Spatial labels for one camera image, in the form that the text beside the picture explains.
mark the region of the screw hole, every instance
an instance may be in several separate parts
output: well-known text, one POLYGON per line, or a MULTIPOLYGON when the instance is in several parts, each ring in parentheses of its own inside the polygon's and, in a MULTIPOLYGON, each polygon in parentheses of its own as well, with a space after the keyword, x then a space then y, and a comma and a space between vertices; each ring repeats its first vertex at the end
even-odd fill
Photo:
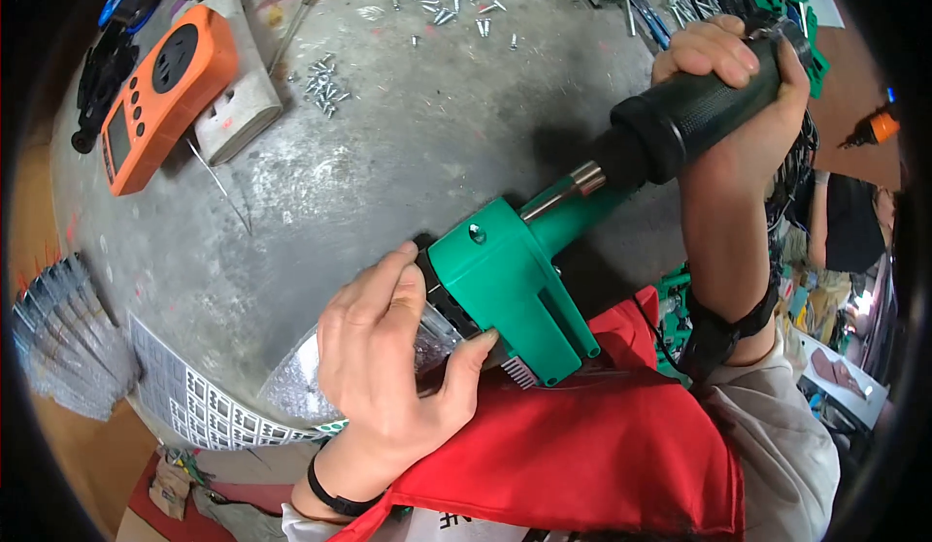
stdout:
POLYGON ((485 243, 485 231, 478 224, 472 223, 469 225, 469 237, 476 245, 485 243))

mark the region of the red apron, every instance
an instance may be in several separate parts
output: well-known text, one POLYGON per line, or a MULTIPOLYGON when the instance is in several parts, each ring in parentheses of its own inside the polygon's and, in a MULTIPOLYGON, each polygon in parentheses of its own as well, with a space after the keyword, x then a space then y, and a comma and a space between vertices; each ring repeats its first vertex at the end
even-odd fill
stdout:
MULTIPOLYGON (((656 290, 637 297, 656 320, 656 290)), ((635 305, 589 327, 623 372, 527 391, 483 378, 472 421, 331 540, 367 540, 395 505, 542 530, 742 540, 740 460, 695 398, 654 370, 635 305)))

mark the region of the orange power meter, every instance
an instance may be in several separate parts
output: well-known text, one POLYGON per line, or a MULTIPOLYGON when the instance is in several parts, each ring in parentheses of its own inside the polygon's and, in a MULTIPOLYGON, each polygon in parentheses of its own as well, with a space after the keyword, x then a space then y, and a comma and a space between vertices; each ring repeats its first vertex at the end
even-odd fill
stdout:
POLYGON ((225 18, 198 4, 178 19, 133 71, 103 122, 103 167, 115 197, 146 187, 237 68, 225 18))

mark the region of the digital display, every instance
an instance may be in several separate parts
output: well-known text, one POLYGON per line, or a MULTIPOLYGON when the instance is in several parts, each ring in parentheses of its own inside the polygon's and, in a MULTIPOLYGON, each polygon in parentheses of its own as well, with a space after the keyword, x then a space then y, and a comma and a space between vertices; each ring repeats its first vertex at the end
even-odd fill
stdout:
POLYGON ((123 114, 123 103, 116 109, 110 125, 107 126, 107 135, 110 137, 110 155, 114 161, 114 176, 119 174, 120 168, 130 155, 130 129, 126 126, 126 116, 123 114))

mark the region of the green plastic casing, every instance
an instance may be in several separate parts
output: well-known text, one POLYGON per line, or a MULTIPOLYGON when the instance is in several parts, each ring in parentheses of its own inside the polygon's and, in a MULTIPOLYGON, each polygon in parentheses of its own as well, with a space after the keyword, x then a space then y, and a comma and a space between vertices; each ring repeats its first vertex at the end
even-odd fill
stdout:
POLYGON ((628 198, 608 187, 565 199, 530 224, 521 212, 570 184, 565 178, 515 211, 497 198, 428 248, 437 279, 482 329, 495 328, 542 385, 574 373, 599 345, 551 261, 628 198))

